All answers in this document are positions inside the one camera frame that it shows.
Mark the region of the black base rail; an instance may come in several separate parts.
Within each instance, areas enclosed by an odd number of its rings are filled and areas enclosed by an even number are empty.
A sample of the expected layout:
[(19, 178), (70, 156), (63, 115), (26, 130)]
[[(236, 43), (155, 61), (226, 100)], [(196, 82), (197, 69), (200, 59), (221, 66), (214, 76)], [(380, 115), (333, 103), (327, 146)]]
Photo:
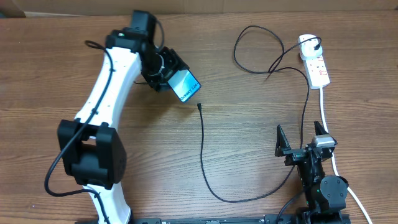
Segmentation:
[[(263, 217), (239, 217), (239, 218), (192, 218), (161, 220), (160, 218), (137, 218), (130, 220), (128, 224), (275, 224), (277, 215), (265, 215)], [(300, 223), (293, 215), (282, 215), (278, 221), (280, 224)], [(343, 215), (341, 222), (337, 221), (314, 221), (311, 223), (342, 223), (349, 224), (351, 220), (348, 215)]]

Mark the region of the black Galaxy smartphone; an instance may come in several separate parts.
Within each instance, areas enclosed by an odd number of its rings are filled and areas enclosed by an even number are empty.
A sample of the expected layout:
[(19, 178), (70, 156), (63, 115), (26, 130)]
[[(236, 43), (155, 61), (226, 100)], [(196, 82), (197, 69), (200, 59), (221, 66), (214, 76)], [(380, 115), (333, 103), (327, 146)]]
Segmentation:
[(187, 102), (201, 88), (190, 70), (178, 70), (167, 83), (182, 103)]

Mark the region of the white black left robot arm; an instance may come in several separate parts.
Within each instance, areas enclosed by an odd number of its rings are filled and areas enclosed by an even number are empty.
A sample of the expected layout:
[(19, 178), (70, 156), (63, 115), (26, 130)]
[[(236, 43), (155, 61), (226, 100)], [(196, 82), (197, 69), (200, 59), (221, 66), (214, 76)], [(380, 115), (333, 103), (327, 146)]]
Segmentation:
[(131, 24), (112, 31), (104, 44), (87, 41), (102, 50), (104, 59), (97, 81), (82, 109), (71, 121), (62, 120), (57, 136), (67, 175), (90, 194), (98, 223), (132, 223), (121, 181), (127, 154), (118, 134), (119, 120), (138, 76), (155, 91), (172, 90), (181, 102), (201, 87), (189, 66), (173, 49), (156, 46), (160, 22), (151, 13), (134, 11)]

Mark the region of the white charger plug adapter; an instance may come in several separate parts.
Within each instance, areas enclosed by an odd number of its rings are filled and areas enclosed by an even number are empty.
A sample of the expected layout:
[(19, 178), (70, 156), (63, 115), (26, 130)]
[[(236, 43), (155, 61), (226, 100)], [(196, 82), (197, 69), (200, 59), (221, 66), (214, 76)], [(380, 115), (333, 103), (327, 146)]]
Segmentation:
[(321, 40), (313, 34), (303, 34), (298, 38), (300, 57), (302, 60), (315, 59), (323, 55)]

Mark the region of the white power strip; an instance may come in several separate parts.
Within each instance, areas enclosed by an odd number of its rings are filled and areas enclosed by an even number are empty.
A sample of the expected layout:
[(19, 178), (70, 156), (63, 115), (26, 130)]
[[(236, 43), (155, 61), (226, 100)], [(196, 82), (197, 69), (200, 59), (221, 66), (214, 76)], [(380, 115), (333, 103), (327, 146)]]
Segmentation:
[(322, 55), (317, 58), (305, 60), (303, 63), (311, 89), (320, 89), (330, 84), (328, 71)]

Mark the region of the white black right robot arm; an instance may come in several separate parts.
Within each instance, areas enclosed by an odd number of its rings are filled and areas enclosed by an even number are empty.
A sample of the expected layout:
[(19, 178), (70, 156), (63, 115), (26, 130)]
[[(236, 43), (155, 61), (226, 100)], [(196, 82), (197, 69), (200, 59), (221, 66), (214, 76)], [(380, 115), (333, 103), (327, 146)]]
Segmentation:
[(322, 162), (330, 159), (337, 141), (318, 122), (311, 143), (304, 148), (292, 149), (280, 125), (277, 126), (275, 156), (284, 157), (286, 166), (297, 166), (303, 190), (295, 195), (296, 200), (304, 194), (306, 207), (296, 209), (294, 215), (283, 216), (282, 207), (276, 223), (336, 223), (346, 224), (351, 220), (341, 211), (346, 208), (348, 181), (339, 175), (326, 175)]

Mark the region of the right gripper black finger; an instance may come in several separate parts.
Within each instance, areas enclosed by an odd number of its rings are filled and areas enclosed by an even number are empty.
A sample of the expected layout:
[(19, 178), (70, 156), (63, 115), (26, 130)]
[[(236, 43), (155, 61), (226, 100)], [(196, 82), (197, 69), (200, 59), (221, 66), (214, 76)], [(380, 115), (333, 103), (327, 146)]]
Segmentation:
[(275, 155), (284, 156), (285, 151), (291, 150), (290, 144), (283, 132), (282, 126), (277, 126), (277, 140), (275, 145)]
[(314, 121), (314, 127), (315, 127), (315, 134), (317, 136), (328, 134), (328, 131), (326, 131), (325, 128), (318, 121)]

